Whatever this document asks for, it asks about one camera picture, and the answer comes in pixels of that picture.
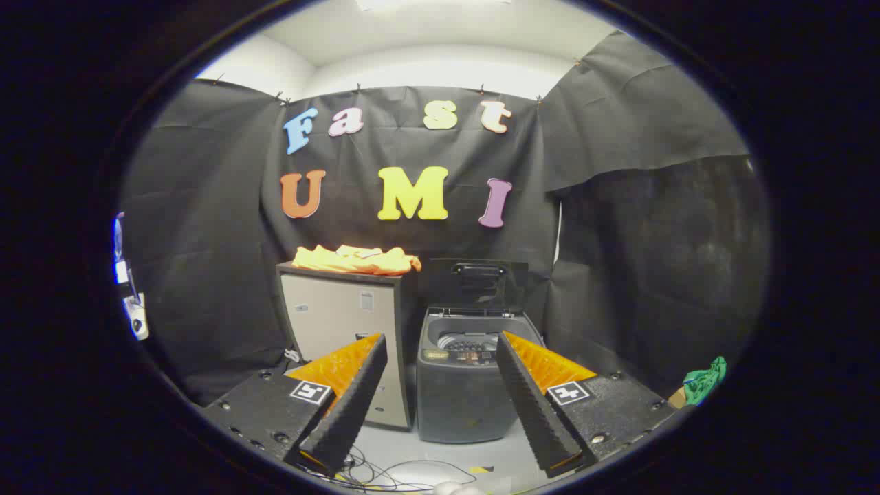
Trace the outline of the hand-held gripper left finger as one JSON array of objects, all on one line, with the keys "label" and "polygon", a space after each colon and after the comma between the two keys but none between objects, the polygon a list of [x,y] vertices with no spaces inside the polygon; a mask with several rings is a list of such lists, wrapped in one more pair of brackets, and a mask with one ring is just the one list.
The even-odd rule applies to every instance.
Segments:
[{"label": "hand-held gripper left finger", "polygon": [[258,371],[202,413],[264,457],[333,477],[346,466],[387,362],[386,338],[371,334],[301,366]]}]

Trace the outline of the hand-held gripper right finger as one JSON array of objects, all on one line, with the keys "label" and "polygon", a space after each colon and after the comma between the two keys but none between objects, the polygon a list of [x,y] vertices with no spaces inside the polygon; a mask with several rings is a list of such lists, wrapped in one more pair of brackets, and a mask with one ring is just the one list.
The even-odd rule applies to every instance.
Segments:
[{"label": "hand-held gripper right finger", "polygon": [[500,376],[538,467],[548,477],[586,469],[634,447],[677,409],[626,374],[600,374],[509,331]]}]

